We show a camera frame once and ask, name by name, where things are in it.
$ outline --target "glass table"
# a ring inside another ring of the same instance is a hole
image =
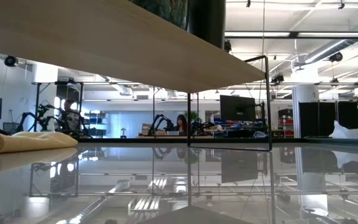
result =
[[[0,154],[0,223],[169,222],[358,223],[358,146],[81,143]]]

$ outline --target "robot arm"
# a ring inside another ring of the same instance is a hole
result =
[[[157,122],[157,120],[160,119],[160,121],[158,122],[157,126],[154,127],[155,123]],[[149,129],[149,136],[153,135],[155,133],[155,130],[158,130],[158,127],[160,126],[160,124],[162,123],[162,121],[166,121],[167,122],[167,127],[165,128],[165,130],[167,131],[172,131],[173,130],[173,123],[170,119],[168,119],[166,116],[164,116],[163,114],[158,114],[153,121],[152,126]]]

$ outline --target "security camera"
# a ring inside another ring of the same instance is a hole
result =
[[[13,56],[7,56],[4,61],[5,65],[8,67],[16,67],[18,64],[18,59]]]
[[[343,55],[340,52],[333,54],[328,58],[330,62],[340,62],[342,59],[343,59]]]
[[[230,53],[230,51],[231,51],[230,40],[225,40],[224,41],[224,51],[227,52],[227,53]]]

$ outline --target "wooden shelf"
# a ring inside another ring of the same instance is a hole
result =
[[[127,0],[0,0],[0,53],[187,93],[265,78]]]

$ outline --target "computer monitor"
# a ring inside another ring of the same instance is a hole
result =
[[[9,134],[14,134],[18,125],[19,125],[18,123],[3,122],[2,128],[4,129],[5,132]]]
[[[255,121],[255,99],[221,95],[221,119],[232,121]]]

